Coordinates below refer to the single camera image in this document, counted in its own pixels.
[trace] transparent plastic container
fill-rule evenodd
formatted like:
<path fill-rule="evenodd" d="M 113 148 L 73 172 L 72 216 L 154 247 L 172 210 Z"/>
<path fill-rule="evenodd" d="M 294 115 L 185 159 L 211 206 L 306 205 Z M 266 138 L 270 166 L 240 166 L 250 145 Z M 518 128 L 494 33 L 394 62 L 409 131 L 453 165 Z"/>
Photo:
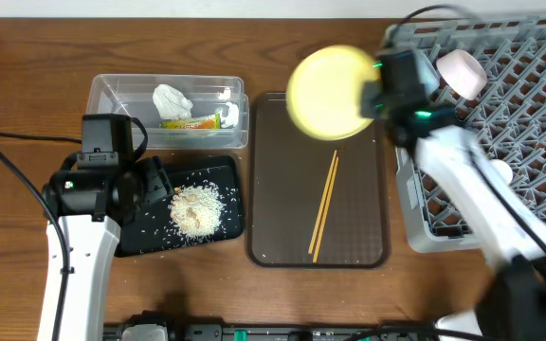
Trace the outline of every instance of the transparent plastic container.
<path fill-rule="evenodd" d="M 170 85 L 190 99 L 193 117 L 214 115 L 217 111 L 224 117 L 228 103 L 237 105 L 237 125 L 221 129 L 159 128 L 161 118 L 153 103 L 153 92 L 159 84 Z M 86 113 L 137 117 L 147 129 L 149 149 L 241 149 L 247 145 L 248 111 L 244 81 L 238 77 L 98 75 L 92 81 Z M 132 140 L 135 147 L 142 141 L 138 128 L 132 129 Z"/>

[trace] chopstick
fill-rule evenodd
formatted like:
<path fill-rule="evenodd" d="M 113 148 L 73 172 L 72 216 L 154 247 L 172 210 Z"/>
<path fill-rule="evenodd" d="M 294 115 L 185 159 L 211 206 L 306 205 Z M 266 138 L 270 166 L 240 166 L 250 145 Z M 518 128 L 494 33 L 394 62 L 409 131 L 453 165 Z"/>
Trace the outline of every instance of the chopstick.
<path fill-rule="evenodd" d="M 334 180 L 337 178 L 337 168 L 338 168 L 338 157 L 334 163 L 334 169 L 332 170 L 332 181 L 330 182 L 330 189 L 328 190 L 328 195 L 326 196 L 326 207 L 323 209 L 323 219 L 321 220 L 321 228 L 319 229 L 319 239 L 318 245 L 315 248 L 315 256 L 313 257 L 313 262 L 318 262 L 319 257 L 319 247 L 321 246 L 321 240 L 323 239 L 323 228 L 326 226 L 326 218 L 328 218 L 328 207 L 330 206 L 330 200 L 332 199 L 332 189 L 334 189 Z"/>
<path fill-rule="evenodd" d="M 321 220 L 321 212 L 326 202 L 326 194 L 328 194 L 328 187 L 330 186 L 330 179 L 332 178 L 332 169 L 334 168 L 335 161 L 337 160 L 337 151 L 334 151 L 332 155 L 332 163 L 330 163 L 330 169 L 328 170 L 328 177 L 326 178 L 326 185 L 323 188 L 323 194 L 321 194 L 321 203 L 319 203 L 318 218 L 315 220 L 315 227 L 313 227 L 313 236 L 311 236 L 311 243 L 309 244 L 309 255 L 313 253 L 313 246 L 315 246 L 316 236 L 318 235 L 319 222 Z"/>

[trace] green led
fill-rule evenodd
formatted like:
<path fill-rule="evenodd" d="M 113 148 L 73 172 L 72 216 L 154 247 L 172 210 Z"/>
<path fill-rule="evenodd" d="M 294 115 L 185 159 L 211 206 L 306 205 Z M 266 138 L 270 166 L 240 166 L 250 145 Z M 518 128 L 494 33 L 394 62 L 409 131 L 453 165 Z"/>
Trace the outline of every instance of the green led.
<path fill-rule="evenodd" d="M 422 117 L 422 118 L 431 117 L 431 115 L 433 115 L 431 112 L 426 112 L 426 111 L 417 111 L 415 114 L 418 117 Z"/>

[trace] wooden table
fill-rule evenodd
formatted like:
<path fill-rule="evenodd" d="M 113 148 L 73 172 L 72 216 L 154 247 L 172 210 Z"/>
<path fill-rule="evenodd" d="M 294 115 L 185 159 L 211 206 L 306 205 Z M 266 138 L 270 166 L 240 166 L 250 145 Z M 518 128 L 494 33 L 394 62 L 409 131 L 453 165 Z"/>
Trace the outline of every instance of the wooden table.
<path fill-rule="evenodd" d="M 92 79 L 103 73 L 233 75 L 252 100 L 283 90 L 298 62 L 332 44 L 373 52 L 388 20 L 0 19 L 0 130 L 80 136 Z M 77 147 L 0 139 L 37 187 Z M 156 154 L 173 162 L 169 151 Z M 248 189 L 247 150 L 236 153 Z M 478 251 L 417 254 L 406 242 L 386 154 L 391 257 L 371 271 L 264 269 L 243 237 L 115 259 L 107 322 L 142 310 L 253 324 L 370 325 L 467 309 L 489 280 Z M 46 285 L 46 220 L 0 162 L 0 340 L 33 340 Z"/>

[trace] gray dish rack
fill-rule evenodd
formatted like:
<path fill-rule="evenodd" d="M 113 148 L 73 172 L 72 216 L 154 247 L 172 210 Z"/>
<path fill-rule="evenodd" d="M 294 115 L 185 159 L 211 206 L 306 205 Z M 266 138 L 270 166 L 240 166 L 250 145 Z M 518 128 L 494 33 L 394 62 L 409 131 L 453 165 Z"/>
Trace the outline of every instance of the gray dish rack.
<path fill-rule="evenodd" d="M 396 43 L 420 49 L 433 65 L 457 48 L 480 62 L 488 84 L 476 99 L 463 99 L 444 84 L 432 99 L 456 106 L 457 118 L 477 130 L 488 157 L 511 166 L 510 187 L 546 222 L 546 16 L 408 24 L 400 28 Z M 478 247 L 461 213 L 435 182 L 414 167 L 405 151 L 396 152 L 410 246 L 418 252 Z"/>

